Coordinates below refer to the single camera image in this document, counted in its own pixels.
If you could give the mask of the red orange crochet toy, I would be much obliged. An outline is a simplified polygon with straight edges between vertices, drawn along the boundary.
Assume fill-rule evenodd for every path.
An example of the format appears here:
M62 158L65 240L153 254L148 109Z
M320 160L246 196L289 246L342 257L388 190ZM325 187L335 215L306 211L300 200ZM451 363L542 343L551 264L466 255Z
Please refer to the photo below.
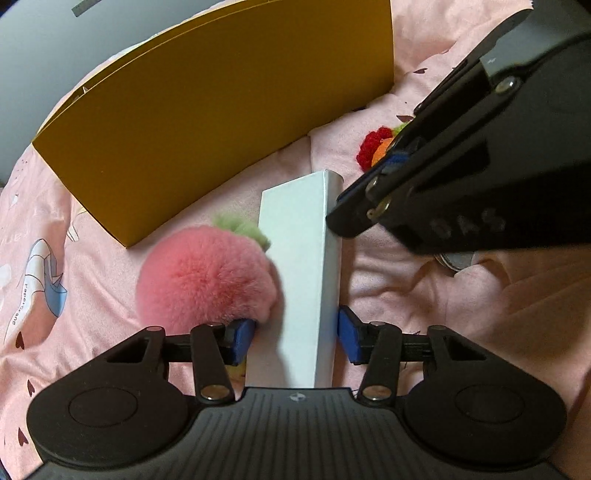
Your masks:
M382 126L366 135L360 145L358 154L356 154L356 162L363 173L368 172L386 155L390 145L407 125L408 122L394 128Z

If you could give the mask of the orange white storage box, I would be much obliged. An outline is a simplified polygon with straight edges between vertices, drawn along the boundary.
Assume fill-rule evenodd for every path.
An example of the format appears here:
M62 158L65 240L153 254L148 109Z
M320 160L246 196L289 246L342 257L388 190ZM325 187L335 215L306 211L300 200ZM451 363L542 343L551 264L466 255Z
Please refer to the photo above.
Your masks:
M121 245L394 82L387 1L239 1L86 80L33 141Z

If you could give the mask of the pink fluffy strawberry plush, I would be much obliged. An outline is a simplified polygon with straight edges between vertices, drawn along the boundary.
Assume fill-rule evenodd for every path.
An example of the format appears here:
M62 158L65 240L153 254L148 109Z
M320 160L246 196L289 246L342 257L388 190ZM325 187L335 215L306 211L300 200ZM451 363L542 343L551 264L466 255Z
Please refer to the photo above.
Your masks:
M231 214L169 235L139 271L139 321L171 334L239 319L266 322L279 295L269 248L270 239L256 223Z

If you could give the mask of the white rectangular box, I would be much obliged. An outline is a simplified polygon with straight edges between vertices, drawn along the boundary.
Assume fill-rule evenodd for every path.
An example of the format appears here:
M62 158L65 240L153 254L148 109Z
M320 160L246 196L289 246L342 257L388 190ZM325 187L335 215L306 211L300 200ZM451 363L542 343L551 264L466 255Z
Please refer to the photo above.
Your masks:
M259 228L280 295L249 348L248 387L332 385L342 243L325 217L341 191L342 177L322 170L263 192Z

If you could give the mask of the round metal tin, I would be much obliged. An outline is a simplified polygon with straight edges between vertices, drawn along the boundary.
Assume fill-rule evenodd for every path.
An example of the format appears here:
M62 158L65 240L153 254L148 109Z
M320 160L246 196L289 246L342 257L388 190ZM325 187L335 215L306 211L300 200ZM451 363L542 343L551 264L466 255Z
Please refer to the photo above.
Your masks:
M445 268L458 273L473 265L474 252L436 254L435 259Z

